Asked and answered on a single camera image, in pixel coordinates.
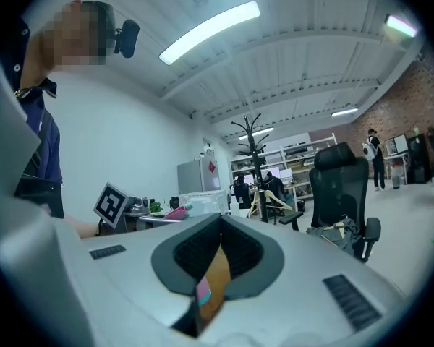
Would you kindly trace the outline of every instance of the ceiling light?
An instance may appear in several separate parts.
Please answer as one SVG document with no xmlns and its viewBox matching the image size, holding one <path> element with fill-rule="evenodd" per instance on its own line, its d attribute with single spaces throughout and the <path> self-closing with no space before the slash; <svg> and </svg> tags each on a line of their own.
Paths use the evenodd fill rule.
<svg viewBox="0 0 434 347">
<path fill-rule="evenodd" d="M 272 130 L 273 130 L 273 127 L 269 127 L 268 129 L 265 129 L 265 130 L 260 130 L 260 131 L 253 132 L 252 136 L 260 135 L 260 134 L 263 134 L 264 132 L 270 132 Z M 247 135 L 240 136 L 239 139 L 240 140 L 247 139 Z"/>
<path fill-rule="evenodd" d="M 344 114 L 354 113 L 357 111 L 358 111 L 358 108 L 347 109 L 345 111 L 334 112 L 331 114 L 331 117 L 343 116 Z"/>
<path fill-rule="evenodd" d="M 174 63 L 180 56 L 209 37 L 225 30 L 228 27 L 237 25 L 260 16 L 258 3 L 251 1 L 249 3 L 231 8 L 215 17 L 206 20 L 191 31 L 185 33 L 181 38 L 170 45 L 159 59 L 167 65 Z"/>
<path fill-rule="evenodd" d="M 393 15 L 388 15 L 386 24 L 389 27 L 395 28 L 396 30 L 399 30 L 400 32 L 403 32 L 411 37 L 414 37 L 417 34 L 417 31 L 411 25 L 408 25 L 399 18 L 395 18 Z"/>
</svg>

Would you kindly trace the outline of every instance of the pink object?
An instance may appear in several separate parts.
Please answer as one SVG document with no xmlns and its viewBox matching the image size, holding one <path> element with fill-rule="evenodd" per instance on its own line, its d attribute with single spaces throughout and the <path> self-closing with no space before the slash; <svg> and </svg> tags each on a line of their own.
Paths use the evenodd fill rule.
<svg viewBox="0 0 434 347">
<path fill-rule="evenodd" d="M 169 212 L 164 218 L 169 220 L 183 220 L 187 215 L 187 209 L 182 205 L 175 210 Z"/>
<path fill-rule="evenodd" d="M 201 279 L 201 281 L 196 287 L 196 297 L 197 304 L 199 306 L 203 305 L 210 299 L 210 286 L 208 283 L 208 279 L 206 279 L 205 277 Z"/>
</svg>

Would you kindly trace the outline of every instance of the white ceiling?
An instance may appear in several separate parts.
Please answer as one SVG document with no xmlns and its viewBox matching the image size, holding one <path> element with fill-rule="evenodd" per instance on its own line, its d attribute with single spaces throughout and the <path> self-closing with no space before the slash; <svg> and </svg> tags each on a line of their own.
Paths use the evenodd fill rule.
<svg viewBox="0 0 434 347">
<path fill-rule="evenodd" d="M 35 26 L 68 1 L 38 0 L 31 9 Z M 113 6 L 118 26 L 126 18 L 140 25 L 135 55 L 114 56 L 110 65 L 158 101 L 187 115 L 204 114 L 226 141 L 241 135 L 231 121 L 242 123 L 258 113 L 258 127 L 271 125 L 285 134 L 351 121 L 330 115 L 348 106 L 369 107 L 417 53 L 410 50 L 415 39 L 384 25 L 385 16 L 395 14 L 418 27 L 399 0 L 255 0 L 258 18 L 167 66 L 159 54 L 177 38 L 252 0 L 101 1 Z"/>
</svg>

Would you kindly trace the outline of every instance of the black vent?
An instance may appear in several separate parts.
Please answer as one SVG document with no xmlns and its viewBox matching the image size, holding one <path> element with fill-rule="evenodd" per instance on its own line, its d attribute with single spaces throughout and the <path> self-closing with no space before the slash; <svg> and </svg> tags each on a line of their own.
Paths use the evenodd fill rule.
<svg viewBox="0 0 434 347">
<path fill-rule="evenodd" d="M 366 328 L 381 317 L 344 275 L 323 279 L 323 282 L 356 331 Z"/>
<path fill-rule="evenodd" d="M 100 258 L 112 256 L 113 254 L 123 251 L 125 251 L 125 247 L 123 247 L 122 245 L 116 245 L 90 251 L 90 254 L 94 260 L 99 260 Z"/>
<path fill-rule="evenodd" d="M 199 282 L 219 247 L 220 224 L 216 221 L 179 243 L 174 250 L 174 259 L 188 275 Z"/>
<path fill-rule="evenodd" d="M 222 225 L 222 250 L 229 261 L 232 280 L 254 268 L 263 256 L 259 241 L 228 223 Z"/>
</svg>

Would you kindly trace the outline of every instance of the black pants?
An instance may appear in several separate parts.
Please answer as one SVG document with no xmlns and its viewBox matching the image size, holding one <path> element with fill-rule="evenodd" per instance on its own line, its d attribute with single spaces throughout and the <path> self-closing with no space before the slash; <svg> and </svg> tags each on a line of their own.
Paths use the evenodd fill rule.
<svg viewBox="0 0 434 347">
<path fill-rule="evenodd" d="M 375 187 L 378 187 L 378 174 L 381 188 L 384 189 L 384 159 L 376 157 L 373 159 L 373 170 L 375 172 L 373 178 L 375 180 Z"/>
</svg>

